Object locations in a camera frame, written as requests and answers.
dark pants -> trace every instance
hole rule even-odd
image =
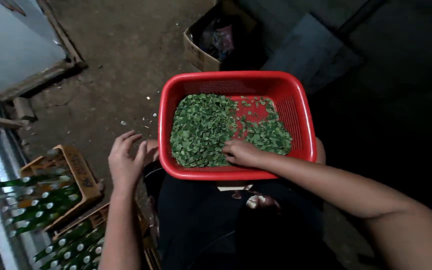
[[[231,197],[234,191],[219,191],[211,181],[179,180],[167,174],[163,169],[149,174],[144,182],[148,195],[155,199],[160,231],[158,249],[163,253],[170,245],[171,239],[186,229],[188,220],[208,198],[213,198],[213,201],[206,203],[219,204],[222,200],[227,200],[239,208],[245,205],[249,197],[253,195],[240,191],[242,198],[234,199]],[[303,223],[307,224],[308,228],[322,239],[323,201],[320,198],[286,179],[259,180],[253,181],[253,184],[251,191],[271,196],[282,205],[290,205],[294,209],[294,214],[299,215]]]

cardboard box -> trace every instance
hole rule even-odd
[[[248,42],[240,42],[239,46],[235,46],[235,49],[225,59],[219,61],[218,59],[201,50],[196,44],[199,43],[199,38],[201,37],[204,29],[217,16],[222,15],[235,15],[240,19],[244,34],[243,36],[233,37],[233,40],[234,38],[237,38],[240,40],[247,40]],[[191,64],[201,71],[238,70],[236,66],[240,64],[240,55],[244,53],[244,47],[251,45],[249,41],[250,39],[247,39],[247,37],[251,32],[253,32],[257,24],[258,23],[255,20],[253,20],[243,10],[238,8],[232,1],[224,0],[221,3],[215,5],[197,22],[184,31],[184,57],[186,57],[186,59],[191,62]]]

concrete floor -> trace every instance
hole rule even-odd
[[[131,129],[157,138],[158,91],[172,76],[197,71],[183,58],[182,33],[213,1],[49,3],[89,68],[34,95],[38,120],[19,135],[29,159],[58,144],[77,147],[95,178],[104,181],[106,196],[99,207],[112,191],[107,157],[114,139]],[[144,189],[138,194],[144,198]],[[356,254],[372,256],[362,236],[329,205],[325,223],[325,240],[339,260],[348,269],[361,269]]]

right hand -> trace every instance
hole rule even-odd
[[[225,142],[223,154],[226,160],[246,167],[259,168],[261,162],[264,162],[264,151],[259,150],[252,143],[242,140],[231,140]]]

yellow crate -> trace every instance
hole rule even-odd
[[[88,168],[83,156],[79,151],[68,145],[57,145],[53,149],[61,149],[63,155],[55,160],[48,161],[44,156],[40,156],[28,163],[20,169],[21,177],[34,175],[36,169],[45,169],[52,166],[68,166],[71,173],[81,191],[81,201],[66,212],[62,217],[55,220],[52,224],[44,228],[47,230],[54,230],[61,228],[70,220],[79,217],[87,210],[90,205],[101,197],[101,192],[98,190],[96,181],[94,180],[91,171]]]
[[[102,207],[98,208],[97,210],[95,210],[94,212],[92,212],[91,214],[89,214],[87,217],[81,219],[77,223],[72,224],[68,228],[65,228],[61,231],[58,231],[54,235],[52,240],[55,241],[59,236],[64,234],[66,231],[75,228],[76,226],[78,226],[78,224],[80,224],[85,220],[89,220],[93,228],[96,228],[97,226],[99,226],[99,224],[102,224],[108,220],[109,211],[110,211],[110,203],[107,203]],[[150,235],[144,237],[145,235],[147,235],[146,233],[147,230],[149,230],[149,224],[144,218],[144,216],[142,215],[141,210],[139,209],[138,206],[136,206],[136,212],[138,215],[139,225],[141,230],[143,253],[146,258],[148,268],[150,270],[161,270],[161,258],[159,257],[159,253],[156,249],[156,245],[153,242],[153,238]]]

